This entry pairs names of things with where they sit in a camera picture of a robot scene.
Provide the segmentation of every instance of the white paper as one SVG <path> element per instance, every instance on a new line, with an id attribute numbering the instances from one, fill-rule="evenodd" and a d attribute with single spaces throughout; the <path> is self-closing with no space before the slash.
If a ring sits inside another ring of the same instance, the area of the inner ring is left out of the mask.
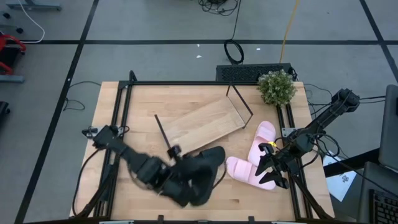
<path id="1" fill-rule="evenodd" d="M 327 166 L 329 164 L 333 164 L 336 161 L 334 158 L 330 156 L 325 156 L 323 158 L 323 166 Z M 336 175 L 333 177 L 326 178 L 326 182 L 328 183 L 329 193 L 331 193 L 337 200 L 340 202 L 343 201 L 345 195 L 351 184 L 354 181 L 356 173 L 354 171 L 345 172 L 344 174 Z"/>

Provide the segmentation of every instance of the yellow cable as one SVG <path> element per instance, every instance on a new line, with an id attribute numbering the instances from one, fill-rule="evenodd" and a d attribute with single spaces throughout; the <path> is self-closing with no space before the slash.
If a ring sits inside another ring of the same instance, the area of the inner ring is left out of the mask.
<path id="1" fill-rule="evenodd" d="M 282 58 L 284 57 L 285 42 L 286 42 L 287 34 L 289 33 L 289 29 L 290 29 L 290 26 L 292 25 L 292 22 L 293 22 L 293 19 L 294 19 L 294 15 L 296 13 L 296 9 L 297 9 L 297 6 L 299 5 L 299 2 L 300 2 L 300 0 L 296 0 L 296 4 L 294 5 L 292 15 L 290 16 L 289 24 L 287 24 L 284 41 L 282 43 L 282 51 L 280 53 L 279 63 L 282 63 Z"/>

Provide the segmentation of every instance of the black keyboard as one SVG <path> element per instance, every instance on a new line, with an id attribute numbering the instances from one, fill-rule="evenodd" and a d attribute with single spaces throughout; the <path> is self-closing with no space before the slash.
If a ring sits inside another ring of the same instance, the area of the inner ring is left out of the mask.
<path id="1" fill-rule="evenodd" d="M 252 65 L 218 65 L 216 81 L 256 82 L 260 75 L 282 69 L 288 72 L 290 63 L 252 64 Z"/>
<path id="2" fill-rule="evenodd" d="M 398 224 L 398 198 L 378 190 L 370 190 L 369 199 L 371 223 Z"/>

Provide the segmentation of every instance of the white cable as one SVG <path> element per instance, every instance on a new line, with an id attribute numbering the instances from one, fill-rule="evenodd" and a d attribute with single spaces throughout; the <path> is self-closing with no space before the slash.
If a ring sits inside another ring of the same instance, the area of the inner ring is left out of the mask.
<path id="1" fill-rule="evenodd" d="M 45 35 L 44 29 L 43 29 L 40 25 L 38 25 L 38 23 L 35 22 L 35 21 L 26 13 L 26 11 L 25 11 L 25 9 L 24 9 L 24 6 L 22 5 L 21 1 L 18 0 L 18 2 L 19 2 L 19 4 L 21 5 L 21 8 L 22 8 L 22 10 L 24 11 L 25 15 L 26 15 L 34 24 L 36 24 L 40 29 L 42 29 L 42 31 L 43 31 L 43 36 L 42 36 L 42 38 L 40 38 L 40 40 L 38 40 L 38 41 L 21 41 L 21 43 L 24 43 L 24 44 L 37 44 L 37 43 L 40 43 L 40 42 L 43 40 L 44 35 Z"/>

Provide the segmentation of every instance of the gray floor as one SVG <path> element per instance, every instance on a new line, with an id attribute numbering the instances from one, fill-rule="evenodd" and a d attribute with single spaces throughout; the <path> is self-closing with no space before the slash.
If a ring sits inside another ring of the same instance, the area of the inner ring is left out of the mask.
<path id="1" fill-rule="evenodd" d="M 29 13 L 46 30 L 45 40 L 78 40 L 92 2 L 62 1 L 61 12 Z M 367 3 L 383 37 L 398 40 L 393 10 L 397 1 Z M 243 1 L 235 38 L 283 39 L 293 5 L 293 0 Z M 0 9 L 12 16 L 0 23 L 20 24 L 25 29 L 23 35 L 3 31 L 21 39 L 40 37 L 40 30 L 21 11 L 10 11 L 4 4 Z M 235 16 L 236 12 L 229 17 L 202 12 L 196 1 L 99 0 L 87 39 L 228 39 Z M 357 0 L 301 0 L 289 39 L 376 40 L 376 36 Z M 243 45 L 244 63 L 276 63 L 280 47 Z M 0 129 L 0 217 L 4 223 L 15 219 L 75 50 L 76 45 L 28 45 L 15 71 L 26 82 L 0 83 L 0 101 L 10 102 L 12 110 Z M 398 60 L 398 46 L 390 45 L 389 50 Z M 284 62 L 295 67 L 301 81 L 332 93 L 350 88 L 362 97 L 383 95 L 386 85 L 397 83 L 378 45 L 287 45 Z M 85 45 L 72 83 L 125 80 L 130 69 L 139 80 L 214 80 L 215 67 L 228 64 L 221 44 Z M 327 93 L 308 89 L 312 103 L 330 100 Z M 98 86 L 91 84 L 70 89 L 68 97 L 82 101 L 86 110 L 61 114 L 26 222 L 68 217 L 86 146 L 80 131 L 91 124 L 98 92 Z M 361 105 L 327 131 L 348 156 L 374 149 L 380 141 L 383 106 Z M 355 217 L 359 181 L 355 180 L 344 203 L 333 200 L 337 213 Z"/>

